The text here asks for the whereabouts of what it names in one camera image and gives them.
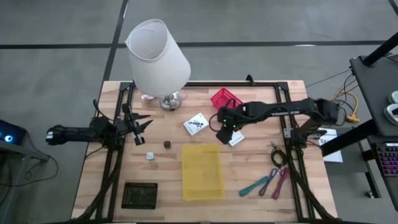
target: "small cube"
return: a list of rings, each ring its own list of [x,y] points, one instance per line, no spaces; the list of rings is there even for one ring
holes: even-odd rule
[[[163,145],[165,149],[170,149],[172,147],[172,143],[170,141],[164,141]]]
[[[155,155],[153,152],[148,152],[147,153],[147,160],[152,161],[155,159]]]

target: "red basket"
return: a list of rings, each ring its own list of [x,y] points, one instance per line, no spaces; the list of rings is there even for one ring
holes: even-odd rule
[[[235,107],[243,103],[240,99],[238,99],[238,97],[234,96],[226,88],[220,89],[214,96],[211,97],[210,100],[217,109],[220,109],[221,107],[226,106],[228,100],[230,99],[235,99]],[[228,108],[234,109],[233,100],[229,102]]]

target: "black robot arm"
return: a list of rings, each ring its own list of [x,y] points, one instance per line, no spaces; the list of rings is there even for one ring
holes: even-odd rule
[[[243,103],[235,109],[225,106],[220,108],[217,113],[217,121],[222,123],[222,126],[216,137],[222,143],[227,144],[231,140],[233,132],[242,129],[247,124],[264,121],[273,116],[305,114],[310,119],[301,127],[298,127],[298,125],[293,127],[290,133],[294,146],[303,148],[307,146],[308,135],[316,131],[321,125],[337,122],[338,110],[338,103],[311,98],[273,104],[252,101]]]
[[[147,118],[150,115],[139,115],[131,112],[128,103],[122,105],[123,113],[127,114],[126,120],[116,118],[111,122],[105,116],[98,116],[91,120],[89,128],[71,128],[55,125],[47,131],[46,141],[49,145],[64,144],[69,141],[74,142],[100,142],[104,147],[118,147],[118,139],[129,133],[135,135],[136,145],[144,144],[145,139],[141,136],[146,127],[153,121],[139,124],[136,120]]]

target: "lamp shade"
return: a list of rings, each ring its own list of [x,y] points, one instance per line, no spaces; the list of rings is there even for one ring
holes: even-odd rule
[[[134,28],[126,40],[132,78],[150,96],[167,96],[187,83],[191,66],[166,25],[150,19]]]

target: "white box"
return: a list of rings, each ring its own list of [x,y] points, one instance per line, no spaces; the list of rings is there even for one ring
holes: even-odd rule
[[[206,120],[202,113],[198,113],[193,118],[184,122],[184,126],[187,131],[193,136],[205,127],[209,126],[209,122]]]
[[[155,159],[155,154],[153,152],[147,152],[147,160],[152,161]]]
[[[234,146],[244,139],[243,134],[240,131],[236,131],[232,134],[232,139],[228,142],[230,146]]]

